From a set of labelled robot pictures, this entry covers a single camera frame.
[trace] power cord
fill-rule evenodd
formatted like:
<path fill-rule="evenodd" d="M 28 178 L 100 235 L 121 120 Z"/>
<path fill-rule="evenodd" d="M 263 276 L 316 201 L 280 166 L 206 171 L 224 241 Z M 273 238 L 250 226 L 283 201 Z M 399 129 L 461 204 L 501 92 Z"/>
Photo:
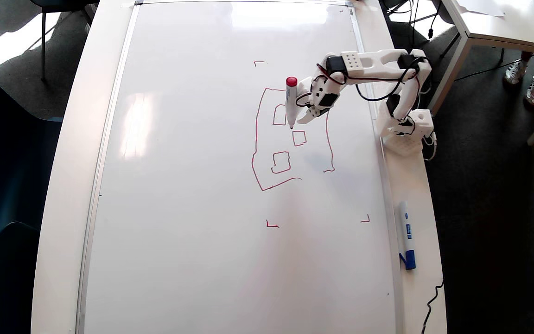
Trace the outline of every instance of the power cord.
<path fill-rule="evenodd" d="M 440 6 L 442 6 L 442 1 L 438 4 L 438 8 L 436 9 L 436 15 L 434 15 L 434 18 L 432 19 L 432 24 L 430 25 L 430 29 L 428 30 L 428 39 L 432 39 L 432 36 L 434 36 L 434 29 L 432 29 L 432 26 L 434 26 L 434 21 L 436 21 L 436 17 L 438 16 L 438 13 L 440 13 Z"/>
<path fill-rule="evenodd" d="M 428 144 L 428 140 L 426 139 L 426 137 L 422 137 L 421 139 L 421 141 L 423 141 L 427 146 L 434 145 L 434 151 L 432 151 L 432 155 L 430 156 L 430 158 L 424 158 L 425 161 L 430 161 L 434 159 L 434 157 L 436 156 L 436 149 L 438 148 L 438 141 L 436 140 L 436 131 L 432 131 L 432 135 L 430 135 L 430 138 L 432 139 L 432 144 Z"/>
<path fill-rule="evenodd" d="M 417 19 L 417 8 L 420 6 L 420 0 L 417 0 L 415 5 L 415 14 L 413 15 L 413 27 L 411 27 L 411 49 L 415 46 L 415 21 Z M 409 22 L 411 22 L 411 13 L 409 14 Z"/>
<path fill-rule="evenodd" d="M 390 9 L 387 5 L 386 5 L 386 2 L 384 2 L 384 0 L 380 1 L 382 3 L 382 5 L 384 6 L 384 8 L 386 8 L 386 10 L 388 11 L 392 11 L 392 9 Z M 408 10 L 408 11 L 404 11 L 404 12 L 392 12 L 392 13 L 409 13 L 409 11 L 411 11 L 411 8 Z"/>
<path fill-rule="evenodd" d="M 493 71 L 493 70 L 497 70 L 498 68 L 502 68 L 502 67 L 505 67 L 505 66 L 508 66 L 508 65 L 512 65 L 514 63 L 517 63 L 519 61 L 521 61 L 522 59 L 517 59 L 515 61 L 511 61 L 510 63 L 506 63 L 504 65 L 500 65 L 500 66 L 496 66 L 496 67 L 492 67 L 490 68 L 489 70 L 483 70 L 483 71 L 479 71 L 479 72 L 475 72 L 475 73 L 471 73 L 471 74 L 468 74 L 464 77 L 460 77 L 458 79 L 454 79 L 455 82 L 457 82 L 458 80 L 463 80 L 463 79 L 466 79 L 466 78 L 469 78 L 469 77 L 472 77 L 472 76 L 476 76 L 477 74 L 482 74 L 482 73 L 485 73 L 485 72 L 489 72 L 489 71 Z"/>
<path fill-rule="evenodd" d="M 430 299 L 430 301 L 428 302 L 428 314 L 426 315 L 426 319 L 424 319 L 424 327 L 422 327 L 421 329 L 421 334 L 424 334 L 424 332 L 426 331 L 426 323 L 428 322 L 428 318 L 430 318 L 430 313 L 432 313 L 432 306 L 430 306 L 430 304 L 436 300 L 436 298 L 438 297 L 438 289 L 441 289 L 443 286 L 445 285 L 445 279 L 442 279 L 442 284 L 440 284 L 439 286 L 436 286 L 434 289 L 436 290 L 436 295 L 434 296 L 434 298 Z"/>
<path fill-rule="evenodd" d="M 403 78 L 405 77 L 405 75 L 407 74 L 407 71 L 410 70 L 411 68 L 413 68 L 412 66 L 417 64 L 418 61 L 420 59 L 425 59 L 427 61 L 430 61 L 428 59 L 428 57 L 417 57 L 416 59 L 414 59 L 411 63 L 409 63 L 409 66 L 407 66 L 407 68 L 405 68 L 405 70 L 403 71 L 403 74 L 401 74 L 401 76 L 397 79 L 397 84 L 394 86 L 394 88 L 392 89 L 392 91 L 390 91 L 390 93 L 388 93 L 387 95 L 384 95 L 383 97 L 377 97 L 377 98 L 374 98 L 374 99 L 369 99 L 368 97 L 365 97 L 364 95 L 362 95 L 362 92 L 360 91 L 360 87 L 358 87 L 359 85 L 356 85 L 356 90 L 358 91 L 358 94 L 360 95 L 360 97 L 362 97 L 364 100 L 366 101 L 371 101 L 371 102 L 375 102 L 375 101 L 381 101 L 381 100 L 384 100 L 386 99 L 387 97 L 390 97 L 395 90 L 397 90 L 397 88 L 399 88 L 399 84 L 401 84 L 401 82 L 403 82 Z M 419 68 L 415 68 L 415 75 L 417 75 L 417 71 L 419 70 Z"/>

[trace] white desk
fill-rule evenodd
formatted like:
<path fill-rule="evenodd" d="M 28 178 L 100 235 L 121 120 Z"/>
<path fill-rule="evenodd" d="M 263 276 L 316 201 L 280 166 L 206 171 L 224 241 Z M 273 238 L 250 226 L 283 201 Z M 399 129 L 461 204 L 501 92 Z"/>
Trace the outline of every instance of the white desk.
<path fill-rule="evenodd" d="M 435 115 L 452 87 L 471 46 L 485 45 L 534 52 L 534 0 L 493 0 L 504 12 L 503 17 L 471 13 L 457 0 L 442 0 L 460 34 L 451 63 L 430 101 Z M 528 144 L 534 143 L 534 135 Z"/>
<path fill-rule="evenodd" d="M 32 302 L 32 332 L 76 332 L 76 309 L 85 224 L 99 157 L 108 102 L 121 55 L 131 7 L 102 0 L 82 53 L 61 130 L 45 205 Z M 392 48 L 376 0 L 356 2 L 364 44 Z M 382 92 L 384 85 L 377 87 Z M 421 156 L 386 153 L 394 205 L 407 200 L 413 217 L 417 269 L 402 271 L 404 327 L 421 332 L 426 302 L 442 280 L 436 223 Z M 432 305 L 430 333 L 446 332 L 444 292 Z"/>

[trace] paper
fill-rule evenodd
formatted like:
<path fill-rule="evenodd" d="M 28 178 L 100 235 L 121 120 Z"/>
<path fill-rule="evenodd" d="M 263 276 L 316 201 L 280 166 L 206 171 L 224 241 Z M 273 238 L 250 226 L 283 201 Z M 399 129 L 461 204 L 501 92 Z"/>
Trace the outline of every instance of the paper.
<path fill-rule="evenodd" d="M 504 11 L 493 0 L 457 0 L 461 7 L 470 12 L 484 13 L 497 17 L 504 16 Z"/>

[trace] chair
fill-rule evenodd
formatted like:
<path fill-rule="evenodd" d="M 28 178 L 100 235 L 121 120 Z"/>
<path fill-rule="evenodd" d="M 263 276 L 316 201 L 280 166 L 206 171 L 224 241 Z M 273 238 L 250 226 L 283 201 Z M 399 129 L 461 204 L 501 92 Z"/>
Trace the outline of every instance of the chair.
<path fill-rule="evenodd" d="M 42 37 L 40 38 L 40 63 L 41 63 L 41 80 L 46 81 L 45 78 L 45 23 L 47 13 L 72 12 L 81 11 L 89 25 L 92 25 L 88 13 L 85 11 L 85 6 L 89 4 L 97 4 L 100 0 L 30 0 L 36 6 L 42 8 L 43 11 L 43 26 Z"/>
<path fill-rule="evenodd" d="M 452 20 L 451 15 L 449 14 L 449 11 L 446 10 L 446 7 L 442 4 L 442 0 L 432 0 L 432 3 L 436 7 L 436 14 L 440 16 L 440 18 L 448 23 L 449 25 L 454 25 L 454 22 Z M 454 35 L 451 42 L 448 44 L 448 46 L 445 48 L 444 51 L 440 54 L 440 58 L 444 58 L 445 55 L 448 53 L 448 51 L 451 49 L 451 47 L 454 45 L 454 42 L 458 39 L 458 32 Z M 502 49 L 502 55 L 500 56 L 500 61 L 498 64 L 501 64 L 502 61 L 504 61 L 504 49 Z"/>
<path fill-rule="evenodd" d="M 0 231 L 13 221 L 40 229 L 59 131 L 0 88 Z"/>
<path fill-rule="evenodd" d="M 38 230 L 13 222 L 0 233 L 0 334 L 28 334 Z"/>

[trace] whiteboard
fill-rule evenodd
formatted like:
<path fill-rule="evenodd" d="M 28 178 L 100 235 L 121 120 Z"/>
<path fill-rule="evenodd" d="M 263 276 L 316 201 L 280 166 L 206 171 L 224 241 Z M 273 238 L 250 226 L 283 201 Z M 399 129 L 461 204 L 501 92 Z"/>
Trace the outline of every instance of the whiteboard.
<path fill-rule="evenodd" d="M 82 331 L 396 332 L 370 106 L 348 89 L 294 131 L 282 106 L 287 76 L 357 49 L 349 8 L 143 4 L 126 46 Z"/>

